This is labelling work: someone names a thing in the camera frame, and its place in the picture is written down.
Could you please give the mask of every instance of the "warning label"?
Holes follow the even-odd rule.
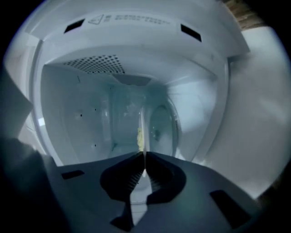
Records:
[[[148,14],[144,12],[108,12],[107,14],[100,14],[98,16],[92,15],[89,18],[89,24],[84,26],[83,29],[91,29],[93,25],[98,27],[115,26],[115,25],[138,25],[138,26],[149,26],[163,30],[176,31],[176,22],[158,15]]]
[[[90,24],[95,24],[95,25],[99,25],[102,18],[103,18],[104,15],[99,15],[97,17],[94,17],[93,19],[89,20],[88,23]]]

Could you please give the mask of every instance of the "warning triangle symbol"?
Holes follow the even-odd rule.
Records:
[[[100,24],[102,18],[103,18],[103,15],[99,15],[99,16],[94,17],[93,19],[89,20],[88,23],[98,25],[98,24]]]

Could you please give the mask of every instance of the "perforated vent panel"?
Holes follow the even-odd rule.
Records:
[[[83,57],[64,63],[65,66],[71,66],[88,74],[109,73],[125,74],[124,69],[117,55],[100,55]]]

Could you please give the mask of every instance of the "black slot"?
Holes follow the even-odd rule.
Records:
[[[226,192],[218,190],[211,192],[210,196],[226,217],[232,229],[236,229],[250,220],[250,215],[247,214],[234,200],[232,200]]]
[[[78,177],[78,176],[81,176],[81,175],[84,175],[85,173],[81,170],[76,170],[76,171],[72,171],[72,172],[66,172],[66,173],[63,173],[62,174],[62,177],[64,180],[67,180],[67,179],[71,179],[71,178],[74,178],[74,177]]]
[[[192,30],[191,28],[186,27],[185,25],[181,24],[181,31],[185,32],[186,34],[188,34],[188,35],[190,35],[192,37],[194,37],[196,40],[199,40],[200,42],[202,42],[201,35],[198,32]]]
[[[84,20],[85,19],[82,19],[80,21],[77,21],[77,22],[75,22],[73,24],[68,25],[67,28],[65,29],[65,32],[64,33],[68,32],[68,31],[71,31],[71,30],[73,30],[73,29],[75,29],[77,27],[81,27],[82,24],[83,24],[83,22],[84,22]]]

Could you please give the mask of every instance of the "rectangular vent slot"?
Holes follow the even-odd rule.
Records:
[[[84,20],[85,19],[82,19],[80,21],[77,21],[77,22],[75,22],[73,24],[68,25],[64,33],[68,32],[68,31],[71,31],[71,30],[73,30],[73,29],[75,29],[77,27],[81,27],[83,22],[84,22]]]
[[[186,27],[185,25],[181,24],[181,31],[185,32],[186,34],[188,34],[188,35],[190,35],[192,37],[194,37],[196,40],[199,40],[200,42],[202,42],[201,35],[198,32],[192,30],[191,28]]]

